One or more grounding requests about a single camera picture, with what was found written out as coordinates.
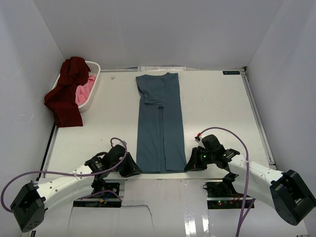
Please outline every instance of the white table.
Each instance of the white table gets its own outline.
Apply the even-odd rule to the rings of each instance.
[[[58,129],[47,170],[70,172],[76,169],[95,154],[107,152],[112,137],[125,140],[136,161],[140,95],[135,77],[165,73],[101,73],[93,103],[81,114],[83,127]],[[222,71],[179,72],[179,84],[187,160],[192,147],[197,146],[194,137],[207,127],[219,126],[240,136],[249,149],[250,160],[269,165],[241,75],[227,76]],[[233,148],[244,154],[243,146],[231,134],[220,130],[205,134],[211,133],[226,149]],[[141,174],[129,179],[217,179],[226,174],[212,164],[200,172]],[[125,178],[116,172],[108,179]]]

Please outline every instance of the white enclosure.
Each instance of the white enclosure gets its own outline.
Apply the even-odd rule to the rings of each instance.
[[[40,169],[53,125],[43,98],[80,56],[102,69],[247,66],[277,167],[316,194],[315,22],[316,0],[0,1],[0,190]],[[34,178],[14,182],[5,203]],[[0,219],[0,236],[19,236],[13,215]],[[304,221],[316,237],[316,211]]]

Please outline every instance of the purple cable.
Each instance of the purple cable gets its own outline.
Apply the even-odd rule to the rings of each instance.
[[[90,197],[93,197],[93,196],[96,196],[96,195],[102,194],[102,193],[111,193],[111,194],[114,194],[114,195],[119,199],[119,201],[122,202],[122,199],[120,199],[119,195],[117,195],[117,194],[116,194],[115,192],[113,192],[112,190],[99,191],[99,192],[97,192],[97,193],[95,193],[95,194],[90,194],[90,195],[88,195],[88,196],[80,197],[80,198],[78,198],[78,200],[79,200],[79,199],[90,198]]]
[[[255,199],[252,200],[252,203],[251,205],[248,207],[247,211],[245,214],[243,214],[244,212],[244,209],[245,209],[245,204],[246,204],[246,198],[247,198],[247,190],[248,190],[248,183],[249,183],[249,152],[248,152],[248,148],[246,147],[245,143],[236,135],[234,134],[232,131],[229,131],[228,129],[225,129],[225,128],[222,128],[222,127],[209,127],[207,129],[204,129],[201,133],[199,133],[197,136],[200,137],[202,135],[202,133],[208,131],[208,130],[211,130],[211,129],[219,129],[219,130],[223,130],[223,131],[226,131],[226,132],[229,132],[230,134],[234,135],[240,142],[241,144],[243,145],[243,147],[245,148],[245,151],[246,151],[246,161],[247,161],[247,164],[246,164],[246,182],[245,182],[245,189],[244,189],[244,192],[243,192],[243,198],[242,198],[242,205],[241,205],[241,210],[240,210],[240,215],[239,215],[239,221],[238,221],[238,226],[237,226],[237,231],[236,231],[236,235],[235,237],[238,237],[239,236],[239,232],[240,232],[240,228],[241,228],[241,225],[244,221],[244,219],[246,218],[246,215],[248,214],[248,212],[250,211],[251,207],[253,206],[253,203],[255,201]]]
[[[98,174],[107,173],[107,172],[109,172],[109,171],[114,170],[116,167],[118,167],[118,166],[123,162],[123,160],[125,159],[125,157],[126,157],[126,155],[127,155],[127,146],[126,146],[126,143],[125,143],[123,140],[121,140],[121,139],[119,139],[119,138],[117,138],[117,137],[113,137],[113,138],[110,139],[111,146],[113,145],[113,143],[112,143],[113,140],[118,140],[118,141],[120,141],[120,142],[123,144],[124,148],[125,148],[125,154],[124,154],[123,158],[122,158],[116,165],[114,165],[113,167],[111,167],[111,168],[109,168],[109,169],[107,169],[107,170],[103,170],[103,171],[100,171],[100,172],[91,173],[91,174],[77,174],[76,176],[77,176],[77,177],[95,176],[95,175],[98,175]],[[22,176],[28,175],[28,174],[57,174],[57,175],[64,175],[64,176],[74,176],[73,173],[64,173],[64,172],[38,170],[38,171],[29,171],[29,172],[26,172],[26,173],[23,173],[23,174],[20,174],[20,175],[14,177],[13,179],[11,179],[11,180],[5,185],[5,187],[3,188],[2,192],[1,192],[1,205],[2,205],[2,207],[3,207],[6,211],[12,213],[12,211],[4,204],[4,193],[5,193],[6,189],[7,189],[7,188],[9,187],[9,185],[10,185],[11,183],[13,183],[15,180],[17,180],[18,178],[21,178]]]

